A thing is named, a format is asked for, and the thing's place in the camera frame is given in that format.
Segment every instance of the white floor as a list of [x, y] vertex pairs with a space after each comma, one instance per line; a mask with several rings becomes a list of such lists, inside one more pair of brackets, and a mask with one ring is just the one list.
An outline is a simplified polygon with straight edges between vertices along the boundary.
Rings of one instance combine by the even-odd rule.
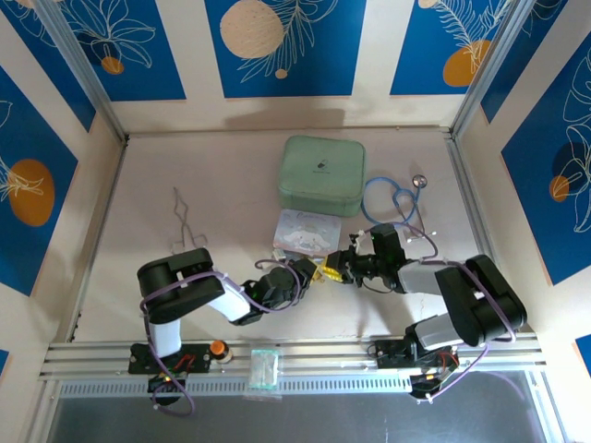
[[[143, 340], [138, 269], [171, 254], [180, 240], [173, 213], [178, 187], [189, 206], [194, 232], [207, 235], [215, 266], [238, 282], [257, 280], [253, 267], [270, 257], [281, 207], [277, 175], [284, 142], [296, 132], [198, 133], [132, 138], [94, 263], [76, 341]], [[443, 256], [477, 253], [464, 204], [441, 132], [395, 129], [306, 131], [328, 138], [351, 138], [367, 149], [367, 177], [387, 175], [401, 186], [411, 177], [428, 179], [419, 204], [428, 232]], [[368, 208], [383, 220], [396, 212], [387, 184], [368, 191]], [[344, 219], [341, 247], [348, 234], [370, 224], [362, 214]], [[429, 252], [425, 240], [405, 244], [408, 257]], [[380, 288], [379, 281], [371, 283]], [[406, 326], [444, 311], [433, 295], [377, 294], [327, 281], [315, 283], [304, 301], [240, 328], [205, 306], [183, 320], [185, 339], [343, 338], [402, 334]]]

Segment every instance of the metal wire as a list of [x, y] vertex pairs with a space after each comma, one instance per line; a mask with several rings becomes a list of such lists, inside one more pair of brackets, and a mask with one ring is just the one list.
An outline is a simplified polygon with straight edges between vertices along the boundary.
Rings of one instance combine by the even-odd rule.
[[[181, 194], [178, 191], [178, 188], [176, 186], [173, 187], [173, 190], [175, 191], [174, 212], [175, 212], [176, 218], [181, 222], [181, 241], [175, 242], [173, 245], [181, 243], [183, 245], [183, 249], [187, 250], [187, 242], [185, 240], [185, 230], [187, 230], [187, 233], [188, 233], [188, 236], [191, 240], [191, 244], [193, 245], [193, 248], [197, 249], [199, 247], [199, 246], [197, 246], [197, 243], [195, 242], [196, 238], [202, 238], [203, 239], [202, 246], [205, 246], [207, 244], [207, 237], [205, 236], [204, 233], [200, 233], [197, 237], [193, 235], [193, 231], [191, 230], [191, 227], [187, 223], [188, 204], [185, 203], [185, 201], [181, 197]], [[182, 212], [179, 212], [179, 206], [183, 207]]]

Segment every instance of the green box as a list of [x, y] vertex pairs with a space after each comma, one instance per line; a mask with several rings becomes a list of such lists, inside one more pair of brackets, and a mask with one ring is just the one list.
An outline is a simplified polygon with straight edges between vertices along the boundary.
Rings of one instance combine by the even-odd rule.
[[366, 149], [357, 141], [294, 136], [279, 173], [281, 205], [290, 210], [353, 217], [366, 182]]

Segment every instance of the robotic arm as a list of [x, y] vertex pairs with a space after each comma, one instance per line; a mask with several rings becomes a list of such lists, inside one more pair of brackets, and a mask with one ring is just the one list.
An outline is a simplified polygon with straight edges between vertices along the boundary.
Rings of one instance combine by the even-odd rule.
[[[181, 317], [204, 305], [213, 307], [231, 323], [245, 326], [259, 321], [265, 312], [272, 312], [286, 302], [301, 300], [316, 265], [307, 259], [300, 259], [288, 262], [287, 266], [291, 270], [274, 268], [260, 280], [245, 281], [241, 287], [213, 270], [213, 261], [205, 248], [142, 266], [138, 271], [138, 280], [144, 300], [164, 290], [146, 303], [151, 341], [158, 357], [164, 358], [180, 351]], [[199, 275], [204, 275], [204, 278], [182, 284], [182, 280]], [[299, 293], [295, 276], [299, 280]]]
[[[412, 341], [408, 351], [421, 354], [452, 344], [465, 342], [478, 346], [497, 339], [507, 330], [486, 298], [476, 298], [477, 287], [466, 273], [453, 265], [429, 264], [407, 259], [398, 233], [391, 224], [380, 224], [369, 233], [374, 254], [360, 256], [354, 246], [330, 254], [325, 274], [342, 283], [360, 287], [364, 279], [381, 278], [384, 286], [397, 293], [432, 293], [441, 295], [448, 314], [411, 325], [406, 334]], [[475, 256], [465, 267], [476, 274], [501, 308], [513, 329], [527, 320], [525, 308], [509, 283], [487, 256]]]
[[[377, 225], [369, 233], [374, 254], [357, 254], [357, 236], [351, 235], [354, 245], [330, 254], [323, 266], [324, 274], [357, 287], [364, 279], [380, 278], [397, 293], [438, 294], [448, 310], [447, 314], [409, 326], [401, 340], [375, 341], [378, 368], [429, 368], [444, 363], [448, 376], [457, 368], [452, 354], [454, 345], [464, 342], [478, 346], [497, 340], [508, 329], [519, 329], [526, 322], [523, 304], [490, 258], [471, 257], [465, 264], [458, 264], [460, 267], [412, 260], [406, 258], [391, 224]], [[207, 372], [207, 345], [181, 342], [182, 316], [209, 305], [234, 325], [246, 326], [259, 321], [264, 313], [297, 304], [316, 269], [316, 264], [307, 259], [291, 260], [258, 281], [248, 280], [238, 286], [227, 275], [213, 270], [213, 261], [205, 248], [148, 263], [138, 271], [138, 279], [151, 344], [132, 346], [129, 372], [162, 374], [162, 361], [156, 365], [154, 357], [185, 373]], [[483, 289], [489, 298], [476, 297]], [[185, 362], [188, 355], [196, 354], [202, 355], [204, 361]], [[445, 354], [451, 359], [442, 357]], [[412, 395], [418, 398], [437, 392], [442, 383], [441, 377], [415, 382], [420, 389]]]

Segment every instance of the metal frame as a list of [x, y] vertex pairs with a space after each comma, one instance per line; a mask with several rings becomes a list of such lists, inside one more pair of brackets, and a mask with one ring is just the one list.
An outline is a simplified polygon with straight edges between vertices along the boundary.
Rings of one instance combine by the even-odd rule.
[[[535, 1], [521, 0], [513, 3], [509, 18], [501, 26], [492, 43], [452, 126], [450, 128], [425, 127], [418, 129], [447, 133], [448, 152], [477, 247], [480, 252], [493, 258], [495, 258], [493, 245], [488, 238], [487, 226], [481, 215], [477, 195], [464, 161], [462, 147], [458, 143], [458, 136], [473, 112], [479, 107], [480, 100], [496, 75]], [[114, 135], [122, 141], [127, 140], [103, 86], [77, 44], [76, 38], [66, 24], [58, 6], [52, 0], [33, 0], [33, 2], [40, 21], [48, 30], [92, 104], [102, 115]], [[102, 202], [104, 203], [97, 205], [97, 210], [93, 214], [92, 225], [98, 225], [98, 227], [96, 234], [93, 233], [89, 236], [87, 241], [91, 244], [90, 259], [88, 265], [81, 271], [79, 279], [77, 275], [76, 281], [79, 281], [79, 285], [77, 288], [73, 288], [77, 296], [76, 302], [68, 322], [60, 326], [58, 337], [61, 340], [73, 340], [84, 293], [124, 159], [125, 148], [119, 158], [108, 196], [103, 197]], [[375, 359], [367, 353], [367, 347], [372, 340], [375, 338], [348, 341], [230, 341], [229, 344], [235, 355], [233, 362], [229, 365], [212, 364], [211, 372], [207, 375], [191, 375], [189, 386], [192, 389], [191, 392], [196, 395], [224, 395], [224, 392], [236, 395], [244, 390], [244, 383], [240, 380], [247, 376], [250, 366], [250, 350], [253, 347], [272, 346], [283, 352], [282, 386], [287, 393], [311, 393], [311, 389], [314, 391], [313, 393], [339, 391], [354, 393], [366, 391], [366, 389], [380, 392], [407, 390], [406, 380], [409, 376], [416, 374], [416, 370], [378, 371]], [[126, 395], [125, 390], [130, 389], [131, 386], [145, 387], [147, 376], [131, 376], [127, 373], [131, 344], [130, 342], [50, 344], [42, 365], [35, 402], [31, 408], [30, 427], [24, 429], [20, 441], [45, 441], [54, 419], [57, 401], [61, 396], [68, 398], [73, 395], [85, 397]], [[490, 347], [488, 355], [483, 358], [475, 370], [525, 371], [536, 410], [544, 428], [545, 438], [549, 441], [562, 438], [564, 433], [549, 393], [544, 374], [546, 362], [536, 335], [534, 333], [520, 333], [516, 343], [493, 342]], [[461, 364], [459, 371], [464, 371], [480, 352], [479, 349], [461, 347], [458, 352]], [[132, 391], [131, 395], [146, 395], [144, 389], [133, 388]]]
[[[195, 396], [243, 395], [250, 352], [254, 348], [280, 349], [283, 395], [354, 394], [407, 392], [411, 375], [417, 369], [379, 370], [368, 347], [375, 338], [358, 340], [229, 341], [234, 359], [227, 365], [212, 362], [209, 374], [192, 374], [187, 387]], [[50, 345], [42, 365], [37, 402], [31, 428], [21, 441], [45, 441], [60, 398], [148, 397], [149, 376], [127, 373], [132, 342], [55, 343]], [[459, 371], [464, 371], [482, 351], [460, 346]], [[515, 371], [526, 373], [536, 410], [548, 441], [563, 433], [544, 378], [544, 360], [533, 332], [519, 333], [513, 344], [492, 342], [477, 371]]]
[[517, 34], [523, 27], [527, 16], [530, 14], [536, 0], [513, 1], [507, 18], [502, 23], [497, 35], [488, 49], [487, 55], [480, 68], [477, 70], [472, 84], [465, 94], [457, 115], [450, 126], [452, 139], [456, 140], [464, 130], [472, 114], [480, 107], [490, 83], [497, 75], [502, 62], [505, 60]]
[[59, 325], [57, 333], [55, 334], [57, 341], [70, 342], [75, 338], [80, 311], [82, 310], [86, 289], [88, 288], [90, 280], [90, 273], [92, 272], [92, 267], [99, 251], [99, 245], [101, 244], [101, 239], [103, 238], [104, 226], [106, 225], [111, 203], [113, 202], [113, 198], [115, 196], [115, 190], [117, 189], [119, 176], [121, 175], [121, 171], [123, 169], [126, 152], [127, 143], [121, 150], [121, 153], [117, 159], [117, 165], [115, 167], [113, 178], [108, 184], [107, 189], [101, 193], [101, 197], [103, 198], [99, 197], [99, 202], [97, 203], [95, 211], [92, 214], [87, 243], [85, 244], [85, 248], [86, 245], [89, 246], [90, 254], [85, 262], [85, 265], [78, 270], [74, 278], [74, 283], [72, 284], [72, 290], [69, 296], [69, 299], [73, 301], [73, 305], [67, 310], [67, 317], [65, 317]]
[[103, 117], [113, 135], [124, 142], [127, 139], [126, 133], [111, 106], [109, 96], [92, 69], [88, 57], [78, 44], [74, 32], [68, 26], [59, 6], [52, 0], [32, 0], [32, 2], [39, 21], [47, 29], [47, 33], [88, 96], [92, 106]]
[[488, 227], [482, 217], [482, 209], [478, 202], [474, 187], [472, 186], [472, 178], [469, 173], [469, 168], [466, 166], [459, 140], [447, 137], [445, 142], [447, 144], [447, 150], [450, 154], [450, 160], [452, 161], [453, 172], [455, 173], [455, 178], [460, 188], [460, 194], [462, 194], [465, 211], [468, 220], [470, 221], [470, 227], [472, 228], [472, 234], [474, 235], [478, 252], [486, 254], [498, 263], [499, 261], [492, 242], [490, 241], [490, 237], [488, 236]]

